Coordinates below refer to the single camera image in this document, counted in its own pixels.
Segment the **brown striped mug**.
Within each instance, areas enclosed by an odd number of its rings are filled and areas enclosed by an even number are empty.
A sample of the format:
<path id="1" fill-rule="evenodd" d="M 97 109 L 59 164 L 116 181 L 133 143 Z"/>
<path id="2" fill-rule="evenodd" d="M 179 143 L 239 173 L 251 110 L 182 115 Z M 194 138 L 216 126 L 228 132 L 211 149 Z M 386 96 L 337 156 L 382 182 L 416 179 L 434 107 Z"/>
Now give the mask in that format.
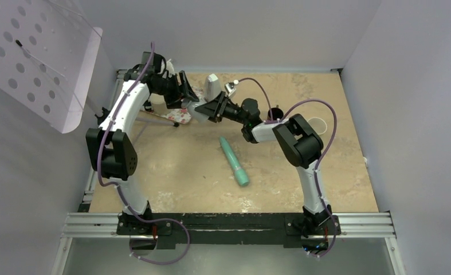
<path id="1" fill-rule="evenodd" d="M 268 121 L 277 121 L 282 119 L 283 116 L 284 116 L 283 110 L 278 107 L 273 107 L 267 112 Z"/>

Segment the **light green mug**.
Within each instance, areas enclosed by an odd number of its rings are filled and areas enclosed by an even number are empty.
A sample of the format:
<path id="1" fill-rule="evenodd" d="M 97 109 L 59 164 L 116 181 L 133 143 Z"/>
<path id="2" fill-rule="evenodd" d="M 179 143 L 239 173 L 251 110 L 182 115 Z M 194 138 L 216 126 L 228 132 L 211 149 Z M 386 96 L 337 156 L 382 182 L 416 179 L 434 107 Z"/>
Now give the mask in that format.
<path id="1" fill-rule="evenodd" d="M 307 122 L 318 135 L 323 135 L 327 132 L 328 125 L 322 118 L 312 117 Z"/>

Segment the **white upside-down mug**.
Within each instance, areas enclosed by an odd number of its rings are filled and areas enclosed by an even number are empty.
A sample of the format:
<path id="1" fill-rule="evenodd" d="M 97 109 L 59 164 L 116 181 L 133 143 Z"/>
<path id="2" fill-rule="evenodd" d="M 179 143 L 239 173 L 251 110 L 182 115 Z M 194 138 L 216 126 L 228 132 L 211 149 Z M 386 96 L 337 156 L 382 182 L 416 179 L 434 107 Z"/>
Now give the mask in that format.
<path id="1" fill-rule="evenodd" d="M 189 101 L 186 104 L 187 112 L 190 114 L 191 118 L 196 120 L 199 123 L 204 123 L 209 119 L 208 115 L 205 115 L 203 113 L 200 113 L 196 110 L 197 107 L 206 104 L 206 101 L 200 100 L 200 101 Z"/>

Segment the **beige mug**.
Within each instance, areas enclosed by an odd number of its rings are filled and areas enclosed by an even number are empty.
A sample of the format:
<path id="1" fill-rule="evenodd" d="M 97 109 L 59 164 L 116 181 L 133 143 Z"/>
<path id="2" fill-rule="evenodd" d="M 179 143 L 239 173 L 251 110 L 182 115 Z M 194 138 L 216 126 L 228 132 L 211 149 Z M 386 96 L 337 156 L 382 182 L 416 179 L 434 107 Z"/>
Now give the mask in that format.
<path id="1" fill-rule="evenodd" d="M 152 94 L 150 94 L 150 97 L 148 98 L 148 100 L 153 108 L 156 108 L 157 106 L 166 107 L 166 101 L 164 99 L 164 96 L 162 96 L 162 95 L 152 93 Z"/>

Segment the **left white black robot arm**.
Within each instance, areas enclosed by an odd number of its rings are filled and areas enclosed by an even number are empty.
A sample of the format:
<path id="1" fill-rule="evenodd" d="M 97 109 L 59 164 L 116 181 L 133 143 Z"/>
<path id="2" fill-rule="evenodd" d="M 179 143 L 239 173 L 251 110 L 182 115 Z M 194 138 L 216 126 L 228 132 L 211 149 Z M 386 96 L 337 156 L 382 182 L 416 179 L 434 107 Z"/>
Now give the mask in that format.
<path id="1" fill-rule="evenodd" d="M 183 71 L 175 72 L 171 61 L 154 52 L 144 52 L 143 62 L 130 69 L 115 105 L 104 112 L 98 128 L 86 132 L 91 165 L 102 187 L 114 187 L 123 204 L 123 213 L 133 216 L 131 227 L 147 234 L 153 227 L 148 199 L 137 190 L 133 174 L 138 156 L 130 131 L 142 105 L 152 94 L 163 96 L 167 109 L 198 103 Z"/>

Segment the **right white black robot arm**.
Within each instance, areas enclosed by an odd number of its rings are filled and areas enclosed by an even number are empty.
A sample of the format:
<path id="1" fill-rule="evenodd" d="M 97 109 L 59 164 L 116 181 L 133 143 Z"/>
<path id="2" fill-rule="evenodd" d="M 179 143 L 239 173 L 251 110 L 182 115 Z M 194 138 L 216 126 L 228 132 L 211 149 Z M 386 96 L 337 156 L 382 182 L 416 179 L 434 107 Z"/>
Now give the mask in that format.
<path id="1" fill-rule="evenodd" d="M 225 92 L 210 102 L 189 108 L 190 113 L 218 123 L 229 119 L 242 124 L 242 135 L 247 142 L 278 142 L 285 158 L 299 175 L 303 192 L 303 226 L 311 233 L 325 228 L 331 217 L 331 208 L 323 194 L 319 164 L 324 148 L 321 137 L 302 115 L 296 114 L 283 121 L 267 124 L 260 118 L 258 102 L 247 98 L 235 104 Z"/>

